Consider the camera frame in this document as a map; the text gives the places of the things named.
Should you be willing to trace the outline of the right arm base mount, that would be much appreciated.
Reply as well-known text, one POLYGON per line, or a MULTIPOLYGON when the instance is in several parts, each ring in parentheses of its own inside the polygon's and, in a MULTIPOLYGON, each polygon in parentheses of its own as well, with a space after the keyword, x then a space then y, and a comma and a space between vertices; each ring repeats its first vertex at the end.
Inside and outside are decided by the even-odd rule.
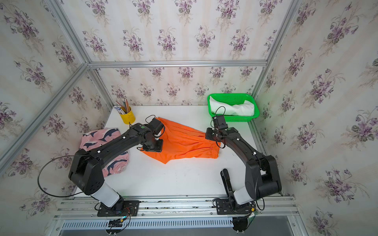
POLYGON ((242 205, 236 202, 228 170, 223 169, 220 172, 220 176, 226 192, 226 198, 213 199, 212 204, 216 209, 217 215, 251 215, 253 212, 256 213, 257 210, 252 202, 242 205))

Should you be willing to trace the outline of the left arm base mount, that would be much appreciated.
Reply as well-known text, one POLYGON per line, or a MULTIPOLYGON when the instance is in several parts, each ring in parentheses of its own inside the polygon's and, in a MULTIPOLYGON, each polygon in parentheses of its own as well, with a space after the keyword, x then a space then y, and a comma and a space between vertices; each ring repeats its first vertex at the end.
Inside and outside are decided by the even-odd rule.
POLYGON ((97 217, 137 216, 139 205, 140 201, 125 200, 123 197, 120 197, 112 207, 101 202, 97 210, 97 217))

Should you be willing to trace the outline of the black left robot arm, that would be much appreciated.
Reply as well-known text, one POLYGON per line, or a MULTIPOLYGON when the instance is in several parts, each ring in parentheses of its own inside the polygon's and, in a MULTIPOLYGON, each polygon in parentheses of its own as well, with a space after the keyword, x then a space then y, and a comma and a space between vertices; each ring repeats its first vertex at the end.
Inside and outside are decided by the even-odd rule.
POLYGON ((113 211, 122 211, 124 199, 104 180, 102 169, 130 148, 142 145, 147 152, 161 152, 163 140, 159 137, 165 126, 154 118, 148 124, 136 123, 119 137, 98 148, 76 152, 69 171, 69 179, 86 195, 100 201, 113 211))

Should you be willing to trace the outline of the white shorts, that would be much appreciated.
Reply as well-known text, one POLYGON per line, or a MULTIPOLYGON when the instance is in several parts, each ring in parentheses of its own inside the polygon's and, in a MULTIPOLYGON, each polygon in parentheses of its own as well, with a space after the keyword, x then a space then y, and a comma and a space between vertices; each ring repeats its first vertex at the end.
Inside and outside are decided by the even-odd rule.
POLYGON ((242 104, 228 105, 226 103, 215 100, 213 97, 210 97, 209 102, 211 112, 216 115, 246 117, 255 115, 255 105, 248 100, 245 100, 242 104))

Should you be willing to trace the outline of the orange cloth garment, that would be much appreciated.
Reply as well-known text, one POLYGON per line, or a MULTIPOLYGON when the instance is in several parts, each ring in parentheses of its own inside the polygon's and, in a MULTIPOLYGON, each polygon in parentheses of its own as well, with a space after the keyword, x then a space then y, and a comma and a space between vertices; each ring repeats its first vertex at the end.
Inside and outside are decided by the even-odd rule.
POLYGON ((217 159, 220 148, 214 141, 207 140, 205 133, 191 127, 158 118, 165 126, 162 152, 142 151, 147 156, 166 164, 171 160, 186 158, 217 159))

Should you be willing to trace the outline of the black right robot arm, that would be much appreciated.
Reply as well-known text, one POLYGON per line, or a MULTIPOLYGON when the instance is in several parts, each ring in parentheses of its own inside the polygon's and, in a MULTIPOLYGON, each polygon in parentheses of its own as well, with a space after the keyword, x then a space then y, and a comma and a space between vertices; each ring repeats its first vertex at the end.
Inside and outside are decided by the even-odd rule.
POLYGON ((246 167, 245 185, 234 191, 233 198, 239 205, 262 199, 282 190, 276 159, 254 149, 235 128, 208 128, 205 138, 223 143, 233 150, 246 167))

